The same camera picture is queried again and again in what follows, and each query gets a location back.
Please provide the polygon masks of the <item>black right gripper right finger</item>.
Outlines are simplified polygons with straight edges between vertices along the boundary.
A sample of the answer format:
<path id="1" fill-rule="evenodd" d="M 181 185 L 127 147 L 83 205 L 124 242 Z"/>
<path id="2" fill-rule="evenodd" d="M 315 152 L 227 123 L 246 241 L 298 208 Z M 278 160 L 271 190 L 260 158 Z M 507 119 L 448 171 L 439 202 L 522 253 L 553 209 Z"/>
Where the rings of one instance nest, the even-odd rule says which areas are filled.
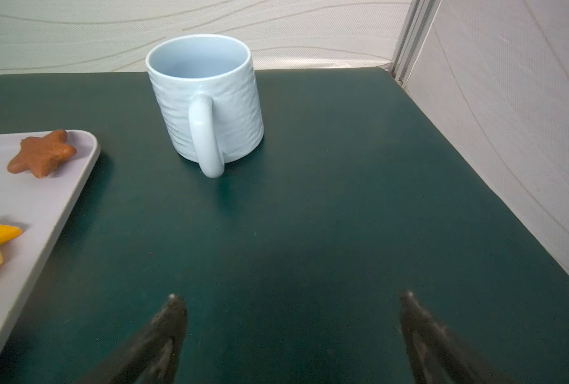
<path id="1" fill-rule="evenodd" d="M 401 333 L 415 383 L 512 383 L 470 350 L 407 291 L 400 297 Z"/>

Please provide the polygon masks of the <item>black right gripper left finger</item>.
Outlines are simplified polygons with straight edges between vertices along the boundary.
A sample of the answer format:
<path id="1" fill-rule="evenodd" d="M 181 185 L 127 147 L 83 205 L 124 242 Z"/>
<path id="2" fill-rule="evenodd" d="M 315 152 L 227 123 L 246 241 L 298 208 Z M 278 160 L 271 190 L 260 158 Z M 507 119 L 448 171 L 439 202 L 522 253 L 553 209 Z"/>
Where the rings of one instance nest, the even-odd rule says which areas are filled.
<path id="1" fill-rule="evenodd" d="M 79 383 L 172 383 L 188 326 L 185 300 L 175 294 L 125 344 Z"/>

